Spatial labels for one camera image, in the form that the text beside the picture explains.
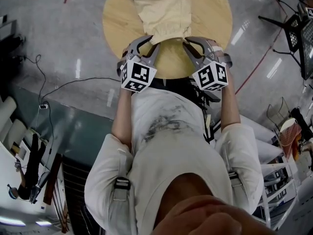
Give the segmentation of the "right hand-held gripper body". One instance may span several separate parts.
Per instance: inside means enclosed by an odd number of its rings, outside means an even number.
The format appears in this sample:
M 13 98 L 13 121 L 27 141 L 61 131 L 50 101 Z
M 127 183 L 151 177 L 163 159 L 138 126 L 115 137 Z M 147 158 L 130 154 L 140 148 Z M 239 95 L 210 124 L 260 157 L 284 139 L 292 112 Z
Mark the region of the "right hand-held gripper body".
M 198 87 L 203 91 L 216 91 L 228 85 L 226 67 L 231 64 L 229 56 L 212 60 L 204 57 L 203 66 L 192 74 Z

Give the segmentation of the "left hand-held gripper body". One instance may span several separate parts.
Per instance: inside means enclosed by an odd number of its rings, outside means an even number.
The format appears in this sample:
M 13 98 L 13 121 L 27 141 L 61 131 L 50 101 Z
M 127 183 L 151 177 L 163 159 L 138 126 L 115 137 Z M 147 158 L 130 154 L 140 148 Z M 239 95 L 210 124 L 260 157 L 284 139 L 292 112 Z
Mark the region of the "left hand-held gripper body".
M 156 75 L 156 68 L 133 60 L 119 61 L 117 73 L 121 78 L 121 88 L 140 93 L 150 86 Z

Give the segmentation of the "person's right hand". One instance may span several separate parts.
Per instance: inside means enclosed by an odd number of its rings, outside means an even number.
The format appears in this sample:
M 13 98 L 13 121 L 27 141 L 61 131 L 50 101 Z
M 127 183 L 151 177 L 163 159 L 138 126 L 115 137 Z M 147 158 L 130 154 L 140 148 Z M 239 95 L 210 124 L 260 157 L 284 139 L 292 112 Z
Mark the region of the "person's right hand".
M 215 54 L 218 56 L 218 57 L 221 57 L 224 55 L 224 50 L 223 48 L 214 40 L 211 40 L 211 39 L 208 39 L 207 40 L 209 42 L 209 44 L 211 45 L 212 47 L 212 50 L 215 52 Z

